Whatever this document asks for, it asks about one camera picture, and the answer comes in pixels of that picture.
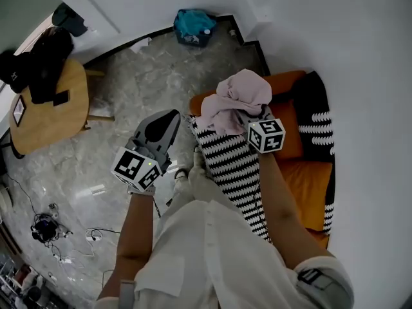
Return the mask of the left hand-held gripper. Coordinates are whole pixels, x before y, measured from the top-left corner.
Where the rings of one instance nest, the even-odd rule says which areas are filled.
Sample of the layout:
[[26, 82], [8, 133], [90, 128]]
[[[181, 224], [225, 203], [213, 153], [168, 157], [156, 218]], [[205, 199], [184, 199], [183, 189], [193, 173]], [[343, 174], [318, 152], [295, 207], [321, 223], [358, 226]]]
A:
[[129, 192], [154, 192], [154, 182], [164, 175], [171, 160], [181, 121], [176, 109], [157, 112], [141, 121], [134, 135], [118, 150], [111, 173], [127, 185]]

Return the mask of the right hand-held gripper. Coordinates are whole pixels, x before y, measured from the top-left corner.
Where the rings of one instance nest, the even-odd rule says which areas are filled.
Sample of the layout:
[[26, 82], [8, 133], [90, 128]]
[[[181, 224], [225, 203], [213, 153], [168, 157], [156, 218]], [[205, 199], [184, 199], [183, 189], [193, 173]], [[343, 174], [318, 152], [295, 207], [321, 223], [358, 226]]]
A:
[[273, 153], [283, 148], [286, 131], [279, 118], [268, 106], [262, 106], [258, 115], [245, 110], [236, 111], [239, 123], [245, 128], [244, 136], [250, 147], [261, 154]]

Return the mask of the pink cloth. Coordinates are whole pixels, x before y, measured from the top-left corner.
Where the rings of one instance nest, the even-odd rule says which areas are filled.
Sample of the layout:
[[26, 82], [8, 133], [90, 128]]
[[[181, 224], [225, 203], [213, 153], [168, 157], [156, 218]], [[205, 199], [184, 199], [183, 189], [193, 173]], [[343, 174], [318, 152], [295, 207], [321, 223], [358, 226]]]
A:
[[243, 69], [221, 81], [216, 92], [203, 99], [196, 124], [218, 135], [241, 135], [246, 129], [237, 112], [258, 117], [271, 100], [270, 84], [254, 71]]

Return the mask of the orange sofa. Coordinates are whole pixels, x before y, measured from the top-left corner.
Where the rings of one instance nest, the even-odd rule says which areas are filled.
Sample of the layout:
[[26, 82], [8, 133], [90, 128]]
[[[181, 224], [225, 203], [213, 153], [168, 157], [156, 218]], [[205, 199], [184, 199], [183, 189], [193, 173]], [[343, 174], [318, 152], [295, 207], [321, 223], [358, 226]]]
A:
[[[269, 107], [286, 131], [284, 146], [275, 154], [278, 166], [295, 198], [303, 225], [322, 247], [327, 247], [329, 235], [323, 232], [324, 206], [332, 165], [304, 158], [293, 105], [293, 85], [306, 74], [303, 70], [294, 70], [266, 76], [265, 80], [272, 88]], [[211, 91], [191, 99], [189, 107], [192, 116], [196, 118], [200, 115], [201, 103], [209, 95], [212, 95]]]

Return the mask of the person's left forearm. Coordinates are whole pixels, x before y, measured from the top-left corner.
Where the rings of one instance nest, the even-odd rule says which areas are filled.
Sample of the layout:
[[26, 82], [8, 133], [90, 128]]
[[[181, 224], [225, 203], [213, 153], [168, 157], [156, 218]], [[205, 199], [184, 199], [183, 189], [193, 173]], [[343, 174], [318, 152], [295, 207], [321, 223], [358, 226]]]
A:
[[153, 196], [132, 194], [117, 246], [117, 261], [147, 262], [153, 247]]

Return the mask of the person's right forearm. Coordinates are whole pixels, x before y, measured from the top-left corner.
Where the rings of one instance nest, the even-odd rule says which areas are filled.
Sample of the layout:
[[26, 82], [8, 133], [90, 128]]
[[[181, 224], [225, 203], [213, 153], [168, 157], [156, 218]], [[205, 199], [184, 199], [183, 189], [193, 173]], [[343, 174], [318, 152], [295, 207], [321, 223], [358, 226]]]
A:
[[277, 248], [316, 247], [303, 227], [291, 190], [272, 154], [259, 155], [261, 200], [270, 238]]

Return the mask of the person's left shoe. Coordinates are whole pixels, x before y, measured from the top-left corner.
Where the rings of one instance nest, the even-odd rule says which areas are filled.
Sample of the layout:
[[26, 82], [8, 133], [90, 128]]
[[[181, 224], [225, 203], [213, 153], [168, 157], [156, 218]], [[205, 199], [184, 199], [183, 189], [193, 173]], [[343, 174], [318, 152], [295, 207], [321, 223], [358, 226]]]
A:
[[179, 183], [186, 182], [188, 180], [189, 172], [185, 168], [178, 169], [174, 174], [174, 183], [178, 185]]

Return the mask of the person's shoe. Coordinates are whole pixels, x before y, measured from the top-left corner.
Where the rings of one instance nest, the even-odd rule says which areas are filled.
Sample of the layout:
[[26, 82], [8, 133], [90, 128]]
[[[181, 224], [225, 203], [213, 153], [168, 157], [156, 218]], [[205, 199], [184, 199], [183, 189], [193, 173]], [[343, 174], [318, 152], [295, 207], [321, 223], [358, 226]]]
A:
[[185, 168], [178, 169], [174, 174], [174, 183], [178, 185], [179, 183], [186, 182], [188, 180], [189, 172]]
[[193, 151], [193, 167], [199, 169], [201, 172], [206, 172], [205, 159], [201, 148], [197, 145]]

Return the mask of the black white striped seat blanket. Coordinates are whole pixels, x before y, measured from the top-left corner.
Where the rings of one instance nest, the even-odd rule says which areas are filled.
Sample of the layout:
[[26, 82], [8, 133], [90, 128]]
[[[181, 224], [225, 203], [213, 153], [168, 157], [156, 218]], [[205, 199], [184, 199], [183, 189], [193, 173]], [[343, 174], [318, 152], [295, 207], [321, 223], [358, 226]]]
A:
[[213, 181], [241, 211], [252, 232], [271, 242], [261, 202], [258, 155], [242, 135], [218, 135], [198, 127], [192, 115], [187, 120]]

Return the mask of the person's right shoe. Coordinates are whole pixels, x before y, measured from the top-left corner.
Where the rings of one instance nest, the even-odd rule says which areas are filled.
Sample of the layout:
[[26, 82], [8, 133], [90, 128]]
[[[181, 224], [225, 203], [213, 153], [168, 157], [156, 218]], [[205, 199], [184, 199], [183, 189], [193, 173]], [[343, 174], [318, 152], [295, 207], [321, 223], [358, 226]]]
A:
[[205, 159], [201, 148], [197, 145], [193, 151], [193, 167], [199, 169], [201, 172], [206, 172]]

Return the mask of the person's light trousers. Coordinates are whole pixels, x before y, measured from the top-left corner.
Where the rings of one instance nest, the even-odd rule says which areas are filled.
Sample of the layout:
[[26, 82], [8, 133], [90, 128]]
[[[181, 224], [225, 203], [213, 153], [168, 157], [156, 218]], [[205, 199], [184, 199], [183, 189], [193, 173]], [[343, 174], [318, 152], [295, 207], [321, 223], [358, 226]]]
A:
[[223, 194], [221, 189], [207, 176], [207, 173], [192, 168], [186, 182], [174, 185], [173, 197], [169, 208], [162, 218], [166, 220], [184, 205], [197, 200], [209, 203], [214, 200], [242, 216], [241, 211]]

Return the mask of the round wooden side table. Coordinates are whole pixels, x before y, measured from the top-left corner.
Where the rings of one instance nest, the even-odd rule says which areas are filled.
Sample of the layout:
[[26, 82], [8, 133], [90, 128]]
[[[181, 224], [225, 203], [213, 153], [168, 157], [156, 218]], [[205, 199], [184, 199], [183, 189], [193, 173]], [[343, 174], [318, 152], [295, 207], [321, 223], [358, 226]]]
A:
[[[102, 71], [87, 70], [80, 62], [68, 59], [57, 83], [56, 92], [69, 90], [69, 102], [59, 106], [54, 106], [52, 102], [33, 104], [28, 88], [16, 95], [9, 112], [10, 137], [13, 148], [20, 155], [29, 155], [38, 149], [88, 130], [88, 121], [113, 122], [114, 117], [91, 115], [89, 113], [87, 77], [103, 77], [104, 75], [105, 73]], [[12, 110], [19, 95], [23, 96], [26, 111], [17, 127], [12, 116]]]

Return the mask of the black phone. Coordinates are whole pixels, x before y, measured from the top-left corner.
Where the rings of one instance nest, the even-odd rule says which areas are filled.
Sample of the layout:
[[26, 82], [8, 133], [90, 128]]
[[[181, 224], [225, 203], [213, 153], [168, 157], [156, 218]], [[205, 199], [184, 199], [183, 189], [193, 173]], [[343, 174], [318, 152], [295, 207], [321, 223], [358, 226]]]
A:
[[53, 105], [54, 106], [59, 106], [59, 105], [62, 105], [62, 104], [65, 104], [65, 103], [69, 102], [69, 100], [70, 100], [70, 91], [65, 90], [65, 91], [57, 93], [54, 96]]

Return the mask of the person's white shirt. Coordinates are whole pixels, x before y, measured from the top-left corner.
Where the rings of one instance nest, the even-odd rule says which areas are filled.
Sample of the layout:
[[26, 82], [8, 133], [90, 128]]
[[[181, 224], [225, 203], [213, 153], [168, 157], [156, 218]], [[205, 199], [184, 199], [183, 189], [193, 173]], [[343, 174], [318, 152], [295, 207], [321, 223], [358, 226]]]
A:
[[158, 228], [132, 291], [94, 309], [352, 309], [350, 278], [334, 257], [286, 267], [277, 249], [216, 201], [192, 201]]

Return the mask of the white paper sheet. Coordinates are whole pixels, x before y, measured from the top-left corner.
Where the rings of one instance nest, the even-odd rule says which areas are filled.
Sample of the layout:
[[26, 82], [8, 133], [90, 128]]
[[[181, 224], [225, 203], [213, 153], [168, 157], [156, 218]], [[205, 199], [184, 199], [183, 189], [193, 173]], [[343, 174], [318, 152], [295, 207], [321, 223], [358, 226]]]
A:
[[132, 52], [138, 53], [142, 48], [148, 47], [150, 42], [151, 42], [151, 38], [146, 37], [146, 38], [134, 43], [134, 45], [132, 45], [130, 47], [130, 49], [131, 49]]

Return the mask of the white round appliance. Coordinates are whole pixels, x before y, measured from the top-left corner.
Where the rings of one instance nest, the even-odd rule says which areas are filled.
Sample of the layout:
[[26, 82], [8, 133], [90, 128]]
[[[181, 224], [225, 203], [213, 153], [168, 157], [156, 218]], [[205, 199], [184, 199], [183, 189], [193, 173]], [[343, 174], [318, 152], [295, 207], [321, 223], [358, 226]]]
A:
[[8, 189], [0, 184], [0, 215], [5, 214], [13, 209], [12, 199]]

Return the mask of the black bag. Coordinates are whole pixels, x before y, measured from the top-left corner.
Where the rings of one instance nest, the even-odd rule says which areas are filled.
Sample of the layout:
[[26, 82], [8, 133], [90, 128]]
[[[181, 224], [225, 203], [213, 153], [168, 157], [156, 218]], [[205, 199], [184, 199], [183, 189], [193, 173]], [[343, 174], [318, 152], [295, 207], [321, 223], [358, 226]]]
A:
[[66, 59], [73, 50], [69, 31], [46, 29], [29, 52], [16, 55], [13, 50], [0, 53], [0, 80], [13, 92], [30, 90], [33, 104], [51, 102]]

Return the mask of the small picture frame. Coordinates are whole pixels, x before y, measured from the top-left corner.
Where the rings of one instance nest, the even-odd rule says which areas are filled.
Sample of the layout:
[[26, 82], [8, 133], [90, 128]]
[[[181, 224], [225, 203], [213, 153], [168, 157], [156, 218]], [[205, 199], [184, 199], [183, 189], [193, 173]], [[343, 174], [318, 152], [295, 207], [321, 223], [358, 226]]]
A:
[[21, 123], [21, 120], [24, 116], [25, 111], [26, 111], [26, 104], [24, 102], [23, 96], [19, 95], [17, 102], [15, 103], [15, 106], [12, 110], [12, 116], [13, 116], [14, 122], [17, 127]]

